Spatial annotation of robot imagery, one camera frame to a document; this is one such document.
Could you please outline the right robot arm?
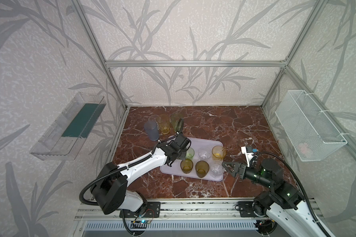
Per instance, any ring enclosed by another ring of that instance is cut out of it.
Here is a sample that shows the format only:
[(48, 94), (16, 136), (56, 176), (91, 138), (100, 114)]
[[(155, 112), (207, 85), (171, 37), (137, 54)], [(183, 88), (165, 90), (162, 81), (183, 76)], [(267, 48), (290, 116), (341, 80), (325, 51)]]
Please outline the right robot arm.
[(275, 154), (269, 155), (271, 158), (264, 159), (259, 169), (239, 162), (222, 163), (231, 176), (267, 188), (254, 197), (250, 207), (240, 206), (238, 211), (267, 218), (256, 224), (262, 236), (269, 235), (280, 225), (292, 237), (333, 237), (331, 230), (314, 213), (301, 182), (297, 180), (298, 187), (295, 187), (284, 180), (283, 168), (278, 162), (286, 162)]

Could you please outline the small green cup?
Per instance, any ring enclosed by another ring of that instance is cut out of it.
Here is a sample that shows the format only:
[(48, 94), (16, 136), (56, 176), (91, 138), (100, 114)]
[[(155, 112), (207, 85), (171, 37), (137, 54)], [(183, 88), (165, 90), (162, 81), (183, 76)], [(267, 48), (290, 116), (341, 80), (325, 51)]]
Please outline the small green cup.
[(194, 149), (193, 148), (189, 148), (187, 150), (187, 152), (186, 152), (185, 159), (191, 160), (191, 159), (193, 159), (194, 155), (195, 155)]

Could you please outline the small yellow cup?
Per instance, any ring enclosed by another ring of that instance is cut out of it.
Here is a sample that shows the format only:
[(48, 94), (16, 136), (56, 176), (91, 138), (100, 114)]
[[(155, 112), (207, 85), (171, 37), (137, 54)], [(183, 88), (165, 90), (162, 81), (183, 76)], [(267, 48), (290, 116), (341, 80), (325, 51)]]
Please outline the small yellow cup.
[(223, 146), (214, 146), (212, 148), (212, 159), (215, 161), (223, 161), (226, 156), (226, 149)]

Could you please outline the clear faceted cup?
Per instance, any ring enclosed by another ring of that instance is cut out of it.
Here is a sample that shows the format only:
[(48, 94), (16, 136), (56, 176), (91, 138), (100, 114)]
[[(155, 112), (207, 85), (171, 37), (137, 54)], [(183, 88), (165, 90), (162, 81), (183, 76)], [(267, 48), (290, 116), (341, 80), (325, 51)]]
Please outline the clear faceted cup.
[(183, 151), (178, 157), (177, 160), (185, 160), (187, 156), (187, 151)]

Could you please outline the brown textured cup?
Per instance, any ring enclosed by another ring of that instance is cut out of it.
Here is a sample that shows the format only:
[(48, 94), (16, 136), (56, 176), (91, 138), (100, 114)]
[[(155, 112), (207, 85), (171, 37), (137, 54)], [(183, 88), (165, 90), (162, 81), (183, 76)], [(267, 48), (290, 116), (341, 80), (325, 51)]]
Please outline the brown textured cup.
[(185, 159), (181, 161), (180, 167), (183, 173), (188, 174), (193, 169), (193, 162), (190, 159)]
[(209, 164), (206, 161), (198, 161), (195, 165), (195, 171), (199, 178), (204, 178), (209, 172)]

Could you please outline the small clear faceted glass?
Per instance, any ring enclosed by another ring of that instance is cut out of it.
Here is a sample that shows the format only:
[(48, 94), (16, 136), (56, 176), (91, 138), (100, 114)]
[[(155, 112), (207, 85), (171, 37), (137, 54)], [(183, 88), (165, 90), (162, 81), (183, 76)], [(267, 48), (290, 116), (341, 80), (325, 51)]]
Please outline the small clear faceted glass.
[(210, 165), (210, 175), (215, 179), (222, 178), (224, 171), (225, 169), (223, 168), (221, 161), (214, 161)]

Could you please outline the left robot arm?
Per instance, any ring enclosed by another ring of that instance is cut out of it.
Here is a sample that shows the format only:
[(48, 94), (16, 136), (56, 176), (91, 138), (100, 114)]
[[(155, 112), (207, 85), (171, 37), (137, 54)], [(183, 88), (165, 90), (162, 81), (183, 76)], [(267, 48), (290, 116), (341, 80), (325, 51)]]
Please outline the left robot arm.
[(80, 202), (99, 206), (105, 215), (116, 210), (120, 210), (123, 217), (126, 210), (138, 216), (144, 215), (148, 210), (148, 201), (140, 193), (129, 191), (128, 187), (157, 167), (171, 167), (189, 149), (191, 141), (183, 134), (184, 119), (179, 120), (177, 128), (173, 137), (159, 140), (143, 156), (119, 165), (106, 164), (98, 177), (81, 190)]

